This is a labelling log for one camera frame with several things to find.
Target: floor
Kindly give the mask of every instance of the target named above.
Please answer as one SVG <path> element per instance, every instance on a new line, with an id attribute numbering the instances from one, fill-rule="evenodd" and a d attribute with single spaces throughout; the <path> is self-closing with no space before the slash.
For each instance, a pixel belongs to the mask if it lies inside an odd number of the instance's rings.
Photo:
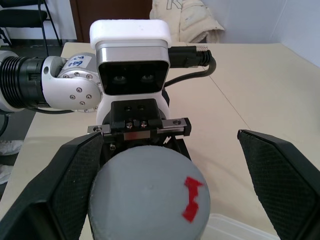
<path id="1" fill-rule="evenodd" d="M 50 56 L 60 56 L 63 47 L 60 46 L 48 46 L 48 51 Z M 28 47 L 14 47 L 10 48 L 8 46 L 0 47 L 0 51 L 12 51 L 20 57 L 40 57 L 44 58 L 47 56 L 46 50 L 43 46 L 28 46 Z M 30 124 L 35 116 L 35 112 L 24 109 L 20 112 L 16 112 L 10 115 L 9 124 L 0 140 L 10 141 L 10 140 L 24 140 Z M 4 121 L 4 116 L 0 115 L 0 128 Z M 0 165 L 10 165 L 15 164 L 18 154 L 12 156 L 1 156 Z M 0 185 L 0 199 L 6 188 L 6 183 Z"/>

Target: table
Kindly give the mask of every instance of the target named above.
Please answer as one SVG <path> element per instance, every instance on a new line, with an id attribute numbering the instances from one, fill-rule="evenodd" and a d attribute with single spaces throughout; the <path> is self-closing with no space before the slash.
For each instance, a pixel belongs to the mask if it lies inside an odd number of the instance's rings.
<path id="1" fill-rule="evenodd" d="M 171 117 L 191 121 L 191 136 L 184 139 L 209 186 L 211 213 L 276 234 L 254 192 L 237 131 L 251 129 L 291 141 L 320 169 L 320 69 L 281 44 L 208 47 L 217 70 L 167 88 Z M 66 43 L 61 56 L 81 52 L 93 53 L 87 43 Z M 171 69 L 167 79 L 193 71 Z M 35 115 L 0 202 L 0 218 L 59 147 L 86 134 L 95 121 L 95 113 Z M 92 239 L 88 219 L 80 239 Z"/>

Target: black textured gripper pad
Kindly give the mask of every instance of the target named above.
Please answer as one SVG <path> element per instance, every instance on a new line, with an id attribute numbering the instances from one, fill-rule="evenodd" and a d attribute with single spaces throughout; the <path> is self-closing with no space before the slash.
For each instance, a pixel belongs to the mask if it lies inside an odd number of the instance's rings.
<path id="1" fill-rule="evenodd" d="M 241 131 L 238 139 L 255 193 L 278 236 L 302 239 L 298 236 L 318 204 L 315 191 L 274 144 Z"/>
<path id="2" fill-rule="evenodd" d="M 52 209 L 68 240 L 78 240 L 88 211 L 91 184 L 98 172 L 101 139 L 96 137 L 83 145 L 52 198 Z"/>

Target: camera lens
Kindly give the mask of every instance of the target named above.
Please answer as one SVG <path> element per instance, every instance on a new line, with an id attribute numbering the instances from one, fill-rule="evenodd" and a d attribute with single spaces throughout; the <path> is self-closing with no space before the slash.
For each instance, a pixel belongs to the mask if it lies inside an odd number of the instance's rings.
<path id="1" fill-rule="evenodd" d="M 141 82 L 145 83 L 145 84 L 150 84 L 154 81 L 155 77 L 153 75 L 144 75 L 141 78 Z"/>
<path id="2" fill-rule="evenodd" d="M 115 76 L 115 77 L 113 78 L 112 82 L 113 82 L 114 84 L 122 85 L 122 84 L 127 83 L 127 79 L 126 79 L 124 76 Z"/>

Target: black chair leg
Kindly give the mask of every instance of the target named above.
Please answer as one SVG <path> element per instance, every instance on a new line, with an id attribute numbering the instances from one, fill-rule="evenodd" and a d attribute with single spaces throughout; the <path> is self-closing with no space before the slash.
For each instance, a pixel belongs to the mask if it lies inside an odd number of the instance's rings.
<path id="1" fill-rule="evenodd" d="M 57 33 L 57 30 L 56 30 L 56 27 L 55 27 L 55 24 L 54 24 L 54 21 L 52 21 L 52 17 L 51 17 L 51 14 L 50 14 L 50 11 L 49 11 L 49 8 L 48 8 L 48 5 L 46 3 L 46 1 L 44 0 L 43 1 L 44 3 L 44 6 L 45 6 L 45 9 L 46 9 L 46 12 L 48 13 L 48 16 L 49 16 L 49 19 L 50 19 L 50 22 L 52 24 L 52 27 L 53 27 L 53 30 L 54 30 L 54 33 L 55 33 L 55 36 L 56 36 L 56 39 L 59 43 L 59 46 L 61 47 L 62 46 L 62 40 L 59 39 L 58 37 L 58 33 Z"/>
<path id="2" fill-rule="evenodd" d="M 9 44 L 9 47 L 12 48 L 12 44 L 10 42 L 10 40 L 7 38 L 5 31 L 0 27 L 0 35 L 2 35 L 4 37 L 4 42 Z"/>
<path id="3" fill-rule="evenodd" d="M 39 17 L 40 17 L 40 22 L 41 22 L 41 29 L 42 29 L 43 41 L 44 41 L 44 45 L 45 45 L 46 56 L 49 57 L 48 44 L 47 44 L 47 39 L 46 39 L 45 27 L 44 27 L 44 20 L 42 19 L 42 16 L 41 16 L 41 0 L 38 1 L 38 12 L 39 12 Z"/>
<path id="4" fill-rule="evenodd" d="M 42 35 L 43 35 L 43 41 L 44 41 L 44 45 L 45 45 L 46 56 L 49 57 L 48 44 L 47 44 L 47 39 L 46 39 L 44 23 L 41 24 L 41 28 L 42 28 Z"/>

